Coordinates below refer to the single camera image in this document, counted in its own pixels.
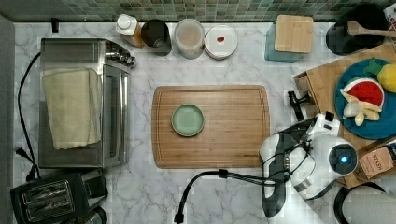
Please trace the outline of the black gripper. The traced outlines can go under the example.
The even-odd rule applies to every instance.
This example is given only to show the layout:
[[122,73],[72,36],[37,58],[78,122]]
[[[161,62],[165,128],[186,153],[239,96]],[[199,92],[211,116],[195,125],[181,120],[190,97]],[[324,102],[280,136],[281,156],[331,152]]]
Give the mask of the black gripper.
[[303,111],[301,109],[302,104],[313,105],[314,99],[310,91],[307,91],[304,96],[298,98],[295,94],[295,91],[288,91],[288,96],[290,99],[290,106],[292,107],[295,116],[298,121],[304,120]]

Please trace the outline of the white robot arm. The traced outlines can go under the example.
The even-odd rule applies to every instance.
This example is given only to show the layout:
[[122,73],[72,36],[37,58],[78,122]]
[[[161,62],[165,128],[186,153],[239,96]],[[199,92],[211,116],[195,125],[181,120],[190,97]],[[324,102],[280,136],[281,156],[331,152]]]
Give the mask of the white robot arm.
[[[262,210],[269,224],[325,224],[307,202],[358,167],[357,151],[338,136],[339,127],[334,113],[318,113],[263,141]],[[395,180],[339,189],[333,212],[338,224],[395,224]]]

